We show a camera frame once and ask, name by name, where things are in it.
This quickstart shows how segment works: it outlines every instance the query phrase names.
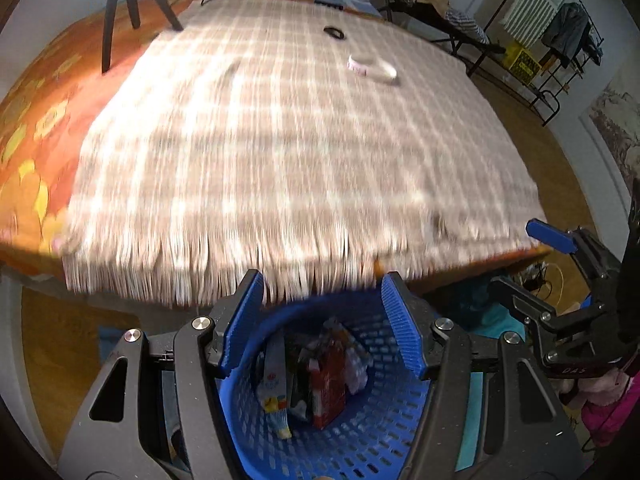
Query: white wristband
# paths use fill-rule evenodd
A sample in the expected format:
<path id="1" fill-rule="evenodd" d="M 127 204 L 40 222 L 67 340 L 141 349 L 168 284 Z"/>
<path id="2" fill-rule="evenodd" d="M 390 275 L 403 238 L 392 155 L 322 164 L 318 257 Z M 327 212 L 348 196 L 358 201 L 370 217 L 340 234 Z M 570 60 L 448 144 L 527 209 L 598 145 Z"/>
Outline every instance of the white wristband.
<path id="1" fill-rule="evenodd" d="M 381 83 L 391 84 L 398 78 L 398 72 L 384 59 L 374 56 L 351 55 L 347 68 L 356 74 L 370 77 Z"/>

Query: blue plastic basket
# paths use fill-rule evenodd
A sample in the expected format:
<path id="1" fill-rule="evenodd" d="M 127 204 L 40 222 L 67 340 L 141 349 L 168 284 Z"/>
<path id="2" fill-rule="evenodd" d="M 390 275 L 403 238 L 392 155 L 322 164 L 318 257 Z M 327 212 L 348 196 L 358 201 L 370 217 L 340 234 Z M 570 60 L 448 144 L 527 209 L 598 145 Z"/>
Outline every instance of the blue plastic basket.
<path id="1" fill-rule="evenodd" d="M 372 354 L 364 391 L 324 430 L 289 417 L 293 438 L 279 440 L 255 397 L 251 370 L 265 339 L 303 318 L 318 326 L 337 316 Z M 402 362 L 380 290 L 342 292 L 287 304 L 252 333 L 242 360 L 221 380 L 220 399 L 242 465 L 254 480 L 395 479 L 406 459 L 429 389 Z"/>

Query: chair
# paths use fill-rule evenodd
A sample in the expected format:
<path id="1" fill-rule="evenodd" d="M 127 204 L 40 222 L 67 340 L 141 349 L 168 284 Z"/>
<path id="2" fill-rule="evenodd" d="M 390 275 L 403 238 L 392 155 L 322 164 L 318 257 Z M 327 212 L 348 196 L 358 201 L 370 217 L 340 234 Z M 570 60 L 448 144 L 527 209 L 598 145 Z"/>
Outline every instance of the chair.
<path id="1" fill-rule="evenodd" d="M 471 77 L 473 72 L 480 66 L 484 58 L 488 54 L 504 54 L 505 48 L 495 43 L 481 43 L 475 38 L 469 37 L 464 32 L 458 30 L 451 23 L 445 20 L 431 4 L 424 4 L 418 2 L 412 2 L 411 0 L 385 0 L 385 6 L 378 9 L 379 12 L 386 11 L 387 19 L 393 22 L 393 12 L 404 12 L 412 18 L 429 25 L 430 27 L 437 28 L 448 35 L 448 38 L 444 40 L 434 40 L 431 43 L 443 43 L 449 41 L 451 43 L 452 54 L 455 57 L 458 56 L 460 46 L 463 44 L 470 44 L 476 47 L 480 51 L 479 59 L 467 69 L 466 74 Z"/>

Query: radiator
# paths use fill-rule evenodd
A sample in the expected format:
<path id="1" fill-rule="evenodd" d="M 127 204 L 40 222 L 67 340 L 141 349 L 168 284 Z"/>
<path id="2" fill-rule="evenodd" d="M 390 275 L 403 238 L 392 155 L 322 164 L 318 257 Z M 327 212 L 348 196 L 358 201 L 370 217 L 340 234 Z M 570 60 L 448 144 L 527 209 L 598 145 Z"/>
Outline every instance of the radiator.
<path id="1" fill-rule="evenodd" d="M 546 30 L 564 0 L 514 0 L 500 23 L 521 45 L 529 48 Z"/>

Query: hanging jacket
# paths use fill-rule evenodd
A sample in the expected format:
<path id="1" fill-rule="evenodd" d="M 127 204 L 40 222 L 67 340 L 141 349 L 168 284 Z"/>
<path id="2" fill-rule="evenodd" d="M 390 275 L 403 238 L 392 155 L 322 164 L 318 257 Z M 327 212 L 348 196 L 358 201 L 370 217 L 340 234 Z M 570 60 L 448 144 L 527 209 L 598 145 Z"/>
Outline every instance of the hanging jacket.
<path id="1" fill-rule="evenodd" d="M 588 25 L 589 16 L 581 5 L 562 4 L 541 41 L 554 51 L 566 68 L 580 49 L 582 34 Z"/>

